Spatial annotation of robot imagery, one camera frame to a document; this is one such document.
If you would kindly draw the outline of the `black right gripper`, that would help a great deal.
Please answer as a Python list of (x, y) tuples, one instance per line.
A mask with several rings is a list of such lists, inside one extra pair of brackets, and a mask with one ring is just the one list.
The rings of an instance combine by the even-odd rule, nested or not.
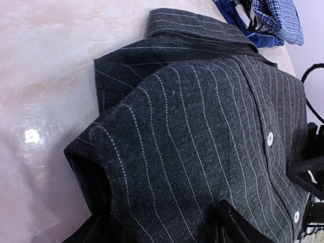
[[(323, 125), (308, 124), (308, 137), (304, 156), (306, 159), (320, 159), (320, 162), (323, 163)], [(323, 169), (310, 169), (307, 173), (311, 183), (319, 187), (319, 190), (323, 192)], [(307, 219), (304, 219), (304, 224), (307, 227), (323, 228), (323, 199), (311, 194), (308, 199), (306, 214)]]

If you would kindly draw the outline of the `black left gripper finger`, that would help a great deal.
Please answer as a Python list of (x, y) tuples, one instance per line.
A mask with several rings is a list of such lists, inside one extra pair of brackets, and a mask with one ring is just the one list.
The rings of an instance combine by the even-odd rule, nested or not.
[(206, 208), (206, 242), (274, 242), (262, 227), (265, 220), (260, 206), (246, 199), (230, 203), (225, 199), (208, 201)]

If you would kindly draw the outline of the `black pinstriped long sleeve shirt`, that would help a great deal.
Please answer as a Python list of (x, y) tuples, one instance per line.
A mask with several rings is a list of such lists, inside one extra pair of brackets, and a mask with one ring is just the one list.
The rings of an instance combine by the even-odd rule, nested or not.
[(100, 115), (64, 150), (92, 216), (68, 242), (232, 242), (222, 200), (270, 240), (297, 239), (300, 80), (234, 26), (167, 8), (94, 67)]

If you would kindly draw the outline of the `blue checked shirt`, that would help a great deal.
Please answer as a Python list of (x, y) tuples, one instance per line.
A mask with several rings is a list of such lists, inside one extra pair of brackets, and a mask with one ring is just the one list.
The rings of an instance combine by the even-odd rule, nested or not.
[(304, 45), (304, 35), (292, 0), (252, 1), (252, 9), (267, 28), (291, 45)]

